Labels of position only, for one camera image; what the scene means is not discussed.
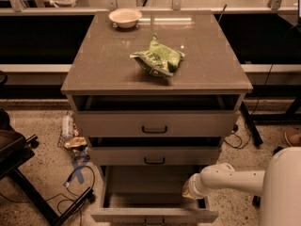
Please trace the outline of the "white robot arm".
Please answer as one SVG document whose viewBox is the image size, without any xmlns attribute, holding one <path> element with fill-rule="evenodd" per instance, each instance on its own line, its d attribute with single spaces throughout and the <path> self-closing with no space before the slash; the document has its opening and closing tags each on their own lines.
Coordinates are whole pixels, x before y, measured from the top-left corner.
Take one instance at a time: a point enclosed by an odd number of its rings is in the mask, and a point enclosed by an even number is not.
<svg viewBox="0 0 301 226">
<path fill-rule="evenodd" d="M 223 188 L 261 198 L 259 226 L 301 226 L 301 148 L 280 150 L 266 170 L 236 171 L 228 163 L 205 167 L 186 181 L 182 195 L 198 200 Z"/>
</svg>

